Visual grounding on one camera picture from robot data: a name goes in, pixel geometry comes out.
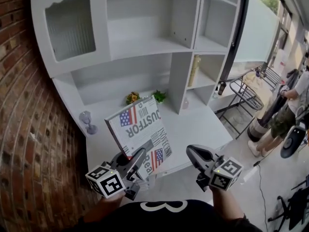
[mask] brick wall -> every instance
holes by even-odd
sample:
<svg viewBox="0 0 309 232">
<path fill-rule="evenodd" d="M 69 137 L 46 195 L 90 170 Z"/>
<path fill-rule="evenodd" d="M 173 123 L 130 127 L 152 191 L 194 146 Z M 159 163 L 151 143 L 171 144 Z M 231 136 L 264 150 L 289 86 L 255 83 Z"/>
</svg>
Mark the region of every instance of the brick wall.
<svg viewBox="0 0 309 232">
<path fill-rule="evenodd" d="M 0 0 L 0 224 L 72 226 L 97 200 L 86 171 L 84 137 L 46 74 L 30 0 Z"/>
</svg>

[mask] person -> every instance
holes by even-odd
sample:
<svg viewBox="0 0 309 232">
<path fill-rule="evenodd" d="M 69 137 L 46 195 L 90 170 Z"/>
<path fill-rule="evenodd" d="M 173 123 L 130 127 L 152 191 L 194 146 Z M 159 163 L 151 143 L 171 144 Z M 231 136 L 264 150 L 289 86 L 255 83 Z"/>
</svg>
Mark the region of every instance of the person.
<svg viewBox="0 0 309 232">
<path fill-rule="evenodd" d="M 211 187 L 213 206 L 198 200 L 136 202 L 119 208 L 123 194 L 99 203 L 65 232 L 194 229 L 261 232 L 245 217 L 230 191 Z"/>
<path fill-rule="evenodd" d="M 281 95 L 286 97 L 288 102 L 271 120 L 271 129 L 267 132 L 265 138 L 262 138 L 258 143 L 248 141 L 249 149 L 256 157 L 267 156 L 272 149 L 284 140 L 292 126 L 296 124 L 296 118 L 298 116 L 296 114 L 301 105 L 301 96 L 303 93 L 308 95 L 308 89 L 309 71 L 304 71 L 293 89 L 282 92 Z"/>
</svg>

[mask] white t-shirt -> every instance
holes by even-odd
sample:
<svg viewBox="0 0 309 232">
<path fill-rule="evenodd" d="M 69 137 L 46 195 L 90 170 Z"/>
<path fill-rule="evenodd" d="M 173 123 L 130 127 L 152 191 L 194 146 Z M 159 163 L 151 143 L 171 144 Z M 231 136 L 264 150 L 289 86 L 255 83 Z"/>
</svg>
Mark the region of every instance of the white t-shirt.
<svg viewBox="0 0 309 232">
<path fill-rule="evenodd" d="M 301 75 L 300 79 L 298 80 L 296 86 L 294 87 L 294 89 L 298 93 L 298 97 L 295 100 L 288 101 L 289 108 L 294 114 L 296 114 L 299 108 L 300 96 L 303 92 L 307 92 L 308 85 L 309 85 L 309 72 L 304 72 Z"/>
</svg>

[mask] white cabinet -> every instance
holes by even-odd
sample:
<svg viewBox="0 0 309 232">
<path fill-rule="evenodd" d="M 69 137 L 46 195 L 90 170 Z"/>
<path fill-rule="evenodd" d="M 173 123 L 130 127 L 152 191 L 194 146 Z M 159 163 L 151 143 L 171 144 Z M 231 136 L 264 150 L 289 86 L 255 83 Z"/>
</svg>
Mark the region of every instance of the white cabinet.
<svg viewBox="0 0 309 232">
<path fill-rule="evenodd" d="M 51 77 L 111 60 L 106 0 L 31 0 L 31 9 Z"/>
<path fill-rule="evenodd" d="M 239 4 L 240 0 L 31 0 L 42 58 L 86 136 L 89 167 L 119 152 L 104 119 L 122 109 L 132 91 L 142 97 L 156 89 L 168 94 L 158 108 L 174 153 L 158 176 L 190 164 L 188 144 L 216 149 L 232 139 L 207 105 L 225 64 Z M 188 87 L 195 55 L 201 56 L 200 68 Z M 88 135 L 79 120 L 84 110 L 98 126 L 96 135 Z"/>
</svg>

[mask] tree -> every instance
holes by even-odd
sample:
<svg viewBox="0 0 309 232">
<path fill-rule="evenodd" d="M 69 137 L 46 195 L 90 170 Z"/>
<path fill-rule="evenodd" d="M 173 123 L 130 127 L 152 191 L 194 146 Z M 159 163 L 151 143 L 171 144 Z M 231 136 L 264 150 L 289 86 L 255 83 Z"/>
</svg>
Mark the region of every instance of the tree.
<svg viewBox="0 0 309 232">
<path fill-rule="evenodd" d="M 278 11 L 279 0 L 261 0 L 269 9 L 271 9 L 275 14 Z"/>
</svg>

